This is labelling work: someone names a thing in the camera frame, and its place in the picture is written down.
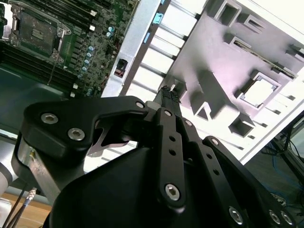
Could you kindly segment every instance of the circuit board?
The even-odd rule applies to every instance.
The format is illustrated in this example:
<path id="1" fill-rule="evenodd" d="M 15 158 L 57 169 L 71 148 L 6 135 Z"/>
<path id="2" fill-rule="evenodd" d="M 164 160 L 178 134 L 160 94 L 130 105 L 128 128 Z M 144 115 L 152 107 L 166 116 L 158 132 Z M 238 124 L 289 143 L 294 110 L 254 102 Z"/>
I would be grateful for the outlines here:
<path id="1" fill-rule="evenodd" d="M 0 2 L 0 67 L 15 70 L 71 97 L 100 97 L 137 3 Z"/>

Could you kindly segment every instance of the rectangular opening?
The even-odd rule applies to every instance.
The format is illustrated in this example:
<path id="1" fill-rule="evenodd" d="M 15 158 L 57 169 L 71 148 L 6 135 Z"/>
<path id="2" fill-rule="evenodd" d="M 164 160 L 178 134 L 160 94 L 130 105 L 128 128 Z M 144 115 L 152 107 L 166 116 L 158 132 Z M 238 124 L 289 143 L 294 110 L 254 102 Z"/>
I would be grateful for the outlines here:
<path id="1" fill-rule="evenodd" d="M 253 27 L 256 27 L 256 28 L 258 28 L 258 29 L 263 28 L 259 23 L 257 23 L 257 22 L 254 21 L 254 20 L 251 20 L 251 19 L 248 21 L 248 24 L 249 24 L 249 25 L 252 25 Z"/>
<path id="2" fill-rule="evenodd" d="M 225 5 L 220 17 L 219 17 L 219 21 L 223 25 L 230 26 L 230 24 L 233 23 L 233 21 L 238 16 L 238 11 L 239 11 L 239 9 L 237 9 L 237 8 L 233 7 L 232 5 L 227 3 Z"/>
<path id="3" fill-rule="evenodd" d="M 117 77 L 123 78 L 127 65 L 128 65 L 128 61 L 126 61 L 124 59 L 120 59 L 117 63 L 114 75 Z"/>

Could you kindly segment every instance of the capacitor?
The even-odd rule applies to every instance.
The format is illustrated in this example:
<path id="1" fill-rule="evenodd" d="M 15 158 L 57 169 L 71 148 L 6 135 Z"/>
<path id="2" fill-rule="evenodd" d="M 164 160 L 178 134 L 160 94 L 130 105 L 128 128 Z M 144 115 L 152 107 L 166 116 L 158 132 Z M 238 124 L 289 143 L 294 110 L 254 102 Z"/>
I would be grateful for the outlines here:
<path id="1" fill-rule="evenodd" d="M 114 31 L 115 31 L 115 28 L 112 27 L 112 26 L 110 26 L 110 27 L 108 28 L 108 30 L 109 30 L 109 32 L 114 32 Z"/>

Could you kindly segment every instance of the ram slot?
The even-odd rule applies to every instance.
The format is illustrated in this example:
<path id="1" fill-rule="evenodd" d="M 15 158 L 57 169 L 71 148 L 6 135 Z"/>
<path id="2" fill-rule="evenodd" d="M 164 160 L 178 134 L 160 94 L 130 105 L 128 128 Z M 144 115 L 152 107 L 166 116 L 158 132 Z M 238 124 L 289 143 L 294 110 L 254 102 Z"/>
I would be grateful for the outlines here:
<path id="1" fill-rule="evenodd" d="M 90 11 L 96 11 L 96 9 L 94 9 L 93 7 L 90 7 L 88 5 L 86 5 L 85 3 L 79 1 L 79 0 L 70 0 L 69 1 L 71 4 L 74 4 L 76 6 L 79 6 L 83 9 L 85 9 L 87 12 L 90 12 Z"/>
<path id="2" fill-rule="evenodd" d="M 69 2 L 69 1 L 64 1 L 64 0 L 57 0 L 57 2 L 55 2 L 57 5 L 61 6 L 65 5 L 66 7 L 71 8 L 73 11 L 77 12 L 77 14 L 80 14 L 82 17 L 86 17 L 88 19 L 88 21 L 92 22 L 94 16 L 91 15 L 89 12 L 85 11 L 82 8 L 79 8 L 78 6 L 74 5 L 73 3 Z"/>
<path id="3" fill-rule="evenodd" d="M 26 54 L 14 47 L 3 45 L 1 48 L 1 64 L 13 66 L 23 72 L 28 72 L 47 83 L 53 70 L 53 65 Z M 58 67 L 53 71 L 51 85 L 56 85 L 65 90 L 72 88 L 76 76 Z"/>
<path id="4" fill-rule="evenodd" d="M 28 1 L 30 1 L 32 4 L 37 5 L 38 7 L 42 8 L 42 9 L 44 9 L 45 12 L 50 12 L 50 13 L 58 16 L 59 18 L 66 20 L 67 22 L 80 27 L 81 29 L 83 29 L 86 32 L 89 31 L 89 27 L 90 27 L 89 23 L 83 23 L 83 22 L 77 20 L 76 18 L 71 17 L 71 15 L 69 15 L 68 13 L 67 14 L 63 13 L 62 9 L 59 7 L 52 7 L 40 0 L 28 0 Z"/>
<path id="5" fill-rule="evenodd" d="M 106 8 L 109 10 L 112 7 L 112 4 L 105 0 L 93 0 L 93 2 L 97 3 L 98 5 Z"/>

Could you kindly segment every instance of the bolt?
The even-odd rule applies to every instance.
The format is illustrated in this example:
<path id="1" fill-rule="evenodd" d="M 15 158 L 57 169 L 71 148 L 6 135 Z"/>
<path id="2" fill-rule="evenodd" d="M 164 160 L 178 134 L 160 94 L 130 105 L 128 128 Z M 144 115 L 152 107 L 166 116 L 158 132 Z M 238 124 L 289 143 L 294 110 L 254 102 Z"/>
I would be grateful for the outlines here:
<path id="1" fill-rule="evenodd" d="M 190 127 L 193 126 L 193 124 L 192 124 L 189 120 L 185 120 L 185 122 L 186 122 L 186 124 L 187 124 L 188 126 L 190 126 Z"/>
<path id="2" fill-rule="evenodd" d="M 276 224 L 281 224 L 279 217 L 272 210 L 269 210 L 269 215 Z"/>
<path id="3" fill-rule="evenodd" d="M 171 112 L 169 112 L 169 111 L 165 111 L 165 113 L 166 113 L 166 115 L 168 115 L 168 116 L 172 116 L 172 114 L 171 114 Z"/>
<path id="4" fill-rule="evenodd" d="M 140 108 L 144 108 L 144 105 L 143 105 L 142 103 L 140 103 L 140 102 L 136 102 L 136 105 L 137 105 L 138 107 L 140 107 Z"/>
<path id="5" fill-rule="evenodd" d="M 34 149 L 29 152 L 29 156 L 31 157 L 32 160 L 35 160 L 35 158 L 36 158 L 36 154 L 35 153 L 36 152 L 35 152 Z"/>
<path id="6" fill-rule="evenodd" d="M 55 116 L 54 114 L 52 113 L 44 113 L 42 116 L 41 116 L 41 120 L 42 122 L 46 123 L 46 124 L 55 124 L 58 122 L 58 118 L 57 116 Z"/>
<path id="7" fill-rule="evenodd" d="M 85 138 L 85 133 L 79 128 L 72 128 L 67 132 L 67 135 L 70 139 L 75 141 L 81 141 Z"/>
<path id="8" fill-rule="evenodd" d="M 293 225 L 292 220 L 289 218 L 289 216 L 284 211 L 281 211 L 281 215 L 290 226 Z"/>
<path id="9" fill-rule="evenodd" d="M 229 207 L 229 214 L 232 217 L 232 219 L 239 225 L 243 224 L 243 218 L 241 214 L 234 208 L 234 207 Z"/>
<path id="10" fill-rule="evenodd" d="M 180 199 L 180 191 L 173 184 L 167 184 L 165 191 L 171 200 L 178 201 Z"/>
<path id="11" fill-rule="evenodd" d="M 216 146 L 219 145 L 219 144 L 218 144 L 218 141 L 217 141 L 216 139 L 211 139 L 211 141 L 212 141 L 212 143 L 213 143 L 214 145 L 216 145 Z"/>

